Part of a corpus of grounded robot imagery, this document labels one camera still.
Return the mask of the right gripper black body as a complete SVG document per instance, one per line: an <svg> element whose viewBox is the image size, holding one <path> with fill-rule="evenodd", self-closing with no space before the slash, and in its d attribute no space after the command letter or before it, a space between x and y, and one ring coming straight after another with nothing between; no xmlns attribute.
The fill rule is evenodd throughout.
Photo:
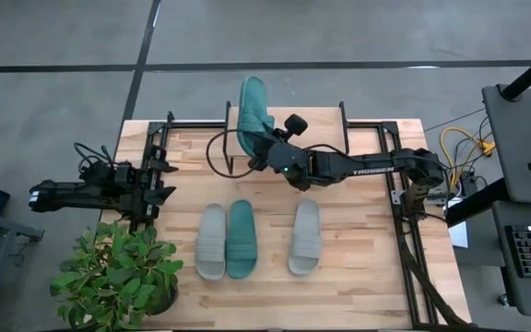
<svg viewBox="0 0 531 332"><path fill-rule="evenodd" d="M294 188L305 192L311 187L312 166L308 153L282 142L272 146L272 169Z"/></svg>

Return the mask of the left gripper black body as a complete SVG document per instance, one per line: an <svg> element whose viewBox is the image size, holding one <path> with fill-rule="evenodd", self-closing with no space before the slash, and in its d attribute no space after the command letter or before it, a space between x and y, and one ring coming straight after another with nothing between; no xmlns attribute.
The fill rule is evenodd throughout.
<svg viewBox="0 0 531 332"><path fill-rule="evenodd" d="M159 146L151 146L143 154L141 168L135 172L135 184L124 199L124 214L131 220L153 220L158 215L157 204L150 202L152 199L146 194L159 188L160 175L156 168L159 157Z"/></svg>

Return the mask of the teal slide sandal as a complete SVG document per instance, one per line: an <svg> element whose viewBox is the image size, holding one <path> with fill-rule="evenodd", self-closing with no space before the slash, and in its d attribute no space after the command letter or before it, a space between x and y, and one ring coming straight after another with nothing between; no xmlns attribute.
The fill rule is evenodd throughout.
<svg viewBox="0 0 531 332"><path fill-rule="evenodd" d="M274 129L275 119L267 112L266 89L258 77L247 77L241 85L237 138L242 150L254 156L254 133L269 133Z"/></svg>
<svg viewBox="0 0 531 332"><path fill-rule="evenodd" d="M237 200L230 206L226 235L226 265L232 279L247 278L257 262L257 238L254 212L247 200Z"/></svg>

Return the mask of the grey slide sandal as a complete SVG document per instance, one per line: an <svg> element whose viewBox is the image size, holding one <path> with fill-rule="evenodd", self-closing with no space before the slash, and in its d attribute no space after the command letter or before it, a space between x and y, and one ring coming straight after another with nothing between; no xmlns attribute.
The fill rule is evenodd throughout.
<svg viewBox="0 0 531 332"><path fill-rule="evenodd" d="M306 276L316 269L322 251L320 210L316 202L302 199L297 206L288 255L289 271Z"/></svg>
<svg viewBox="0 0 531 332"><path fill-rule="evenodd" d="M206 280L219 280L226 271L226 212L219 204L209 204L200 219L195 240L195 267Z"/></svg>

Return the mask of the green leafy plant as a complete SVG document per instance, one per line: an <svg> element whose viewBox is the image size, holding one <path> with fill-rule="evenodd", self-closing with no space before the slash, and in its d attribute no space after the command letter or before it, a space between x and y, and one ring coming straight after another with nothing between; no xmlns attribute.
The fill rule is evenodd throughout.
<svg viewBox="0 0 531 332"><path fill-rule="evenodd" d="M50 293L60 299L57 315L73 329L119 332L142 326L150 297L178 290L176 245L146 227L130 232L115 221L87 228L63 261Z"/></svg>

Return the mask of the black plant pot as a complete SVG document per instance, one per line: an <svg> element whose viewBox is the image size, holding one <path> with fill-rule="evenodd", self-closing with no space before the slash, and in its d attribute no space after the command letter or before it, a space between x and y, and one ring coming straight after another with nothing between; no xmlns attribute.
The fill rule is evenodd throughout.
<svg viewBox="0 0 531 332"><path fill-rule="evenodd" d="M168 311L178 299L178 295L178 290L173 287L152 295L149 300L147 315L158 315Z"/></svg>

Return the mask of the silver mounting plate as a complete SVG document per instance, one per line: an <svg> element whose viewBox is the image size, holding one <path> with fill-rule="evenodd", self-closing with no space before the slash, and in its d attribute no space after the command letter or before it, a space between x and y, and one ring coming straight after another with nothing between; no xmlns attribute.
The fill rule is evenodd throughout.
<svg viewBox="0 0 531 332"><path fill-rule="evenodd" d="M404 190L391 190L390 197L394 205L399 205L402 202L402 195L405 193ZM424 203L434 206L444 206L446 204L447 198L454 198L453 194L447 194L443 191L430 191L426 196Z"/></svg>

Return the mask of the white paper sheet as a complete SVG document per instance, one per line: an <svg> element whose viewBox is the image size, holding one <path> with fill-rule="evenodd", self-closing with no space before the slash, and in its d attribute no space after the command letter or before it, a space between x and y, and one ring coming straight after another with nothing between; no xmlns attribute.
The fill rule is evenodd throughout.
<svg viewBox="0 0 531 332"><path fill-rule="evenodd" d="M452 206L462 202L462 198L454 197L447 202L448 209ZM466 228L466 222L463 221L455 226L449 227L449 235L451 239L451 244L454 247L468 249L468 234Z"/></svg>

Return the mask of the black desk support beam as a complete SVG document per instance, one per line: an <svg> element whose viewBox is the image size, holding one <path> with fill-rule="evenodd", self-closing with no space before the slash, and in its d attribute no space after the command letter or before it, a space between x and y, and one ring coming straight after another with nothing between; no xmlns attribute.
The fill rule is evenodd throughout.
<svg viewBox="0 0 531 332"><path fill-rule="evenodd" d="M501 178L449 207L445 214L446 224L448 227L453 227L484 210L490 209L494 202L508 201L509 199L506 182Z"/></svg>

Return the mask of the grey workstation desk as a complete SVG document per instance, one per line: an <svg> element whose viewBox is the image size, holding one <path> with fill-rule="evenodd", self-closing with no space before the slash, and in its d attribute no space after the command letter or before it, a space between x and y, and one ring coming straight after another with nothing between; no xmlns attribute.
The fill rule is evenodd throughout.
<svg viewBox="0 0 531 332"><path fill-rule="evenodd" d="M497 86L481 90L509 197L531 204L531 89L507 101Z"/></svg>

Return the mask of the grey keyboard desk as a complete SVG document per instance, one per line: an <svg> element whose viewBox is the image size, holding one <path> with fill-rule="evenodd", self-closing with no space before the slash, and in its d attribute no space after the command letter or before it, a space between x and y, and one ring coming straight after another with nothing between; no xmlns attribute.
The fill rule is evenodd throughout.
<svg viewBox="0 0 531 332"><path fill-rule="evenodd" d="M491 208L504 260L504 284L510 305L531 316L531 278L521 278L511 256L506 226L531 226L531 205L497 201Z"/></svg>

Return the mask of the wooden shelf black frame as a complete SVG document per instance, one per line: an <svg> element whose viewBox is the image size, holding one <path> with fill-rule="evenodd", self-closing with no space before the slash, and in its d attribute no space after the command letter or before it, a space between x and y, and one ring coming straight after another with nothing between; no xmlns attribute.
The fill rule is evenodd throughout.
<svg viewBox="0 0 531 332"><path fill-rule="evenodd" d="M335 107L268 107L267 112L274 118L274 125L284 128L285 120L297 114L308 123L308 128L300 135L293 136L289 142L301 148L316 144L327 144L349 152L344 102ZM237 128L240 111L238 107L227 109L227 134L223 136L222 156L226 164L226 174L236 174L236 163L246 162L249 158L242 150L232 129Z"/></svg>

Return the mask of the black aluminium rig frame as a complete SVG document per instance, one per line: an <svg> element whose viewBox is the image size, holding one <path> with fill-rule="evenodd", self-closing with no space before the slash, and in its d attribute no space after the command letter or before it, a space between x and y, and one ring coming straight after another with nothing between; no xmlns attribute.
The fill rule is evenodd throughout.
<svg viewBox="0 0 531 332"><path fill-rule="evenodd" d="M161 240L176 245L184 262L178 299L147 318L157 329L214 331L349 331L471 329L449 232L438 209L404 232L401 204L391 190L406 190L402 175L351 177L302 192L270 170L226 174L222 120L134 120L124 124L117 155L141 161L153 143L166 147L177 172L164 176L176 190L155 220ZM322 251L309 275L289 271L297 206L320 210ZM229 208L247 200L254 212L258 258L244 279L202 279L195 268L195 240L209 204Z"/></svg>

